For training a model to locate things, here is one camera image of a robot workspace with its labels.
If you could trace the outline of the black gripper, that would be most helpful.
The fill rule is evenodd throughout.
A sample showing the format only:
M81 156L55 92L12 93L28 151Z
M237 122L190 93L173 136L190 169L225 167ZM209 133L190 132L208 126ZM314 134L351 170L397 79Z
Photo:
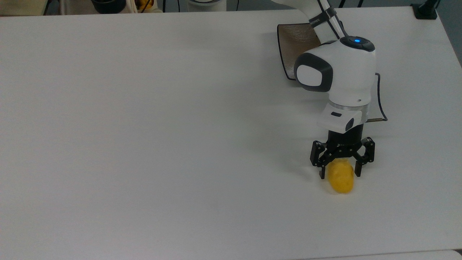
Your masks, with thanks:
M372 163L375 159L376 144L370 137L362 140L364 125L357 125L347 132L341 134L334 131L328 131L327 144L314 140L310 152L310 162L313 166L319 168L319 176L325 179L326 166L325 158L350 158L356 159L354 173L357 177L361 176L363 165ZM364 154L359 155L359 149L365 148Z

